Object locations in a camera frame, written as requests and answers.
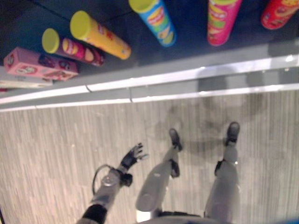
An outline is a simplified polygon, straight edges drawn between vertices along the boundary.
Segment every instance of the red pringles can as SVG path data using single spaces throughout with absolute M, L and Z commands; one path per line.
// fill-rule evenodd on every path
M 299 0 L 270 0 L 261 17 L 261 23 L 267 29 L 281 28 L 298 9 Z
M 49 54 L 57 54 L 95 66 L 102 66 L 105 59 L 94 48 L 87 47 L 77 41 L 61 37 L 56 30 L 48 28 L 42 37 L 43 49 Z

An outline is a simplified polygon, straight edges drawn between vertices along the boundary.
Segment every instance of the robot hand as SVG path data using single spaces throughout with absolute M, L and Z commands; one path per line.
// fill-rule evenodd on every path
M 134 146 L 122 159 L 121 166 L 125 168 L 122 170 L 123 173 L 126 173 L 135 163 L 145 160 L 149 155 L 141 155 L 143 145 L 138 143 Z

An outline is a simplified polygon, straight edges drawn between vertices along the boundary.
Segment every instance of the pink pringles can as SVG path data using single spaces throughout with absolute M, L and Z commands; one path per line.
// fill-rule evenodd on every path
M 242 0 L 209 0 L 207 40 L 213 46 L 224 44 L 232 31 Z

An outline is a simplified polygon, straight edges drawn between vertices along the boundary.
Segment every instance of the pink box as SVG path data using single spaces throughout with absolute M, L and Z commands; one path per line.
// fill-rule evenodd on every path
M 4 58 L 4 67 L 11 75 L 53 80 L 65 81 L 78 75 L 78 69 L 74 62 L 19 47 Z

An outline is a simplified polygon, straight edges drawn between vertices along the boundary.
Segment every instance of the blue pringles can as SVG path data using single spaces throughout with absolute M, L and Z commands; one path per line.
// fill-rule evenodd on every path
M 175 43 L 177 34 L 163 0 L 129 0 L 129 4 L 162 46 L 170 47 Z

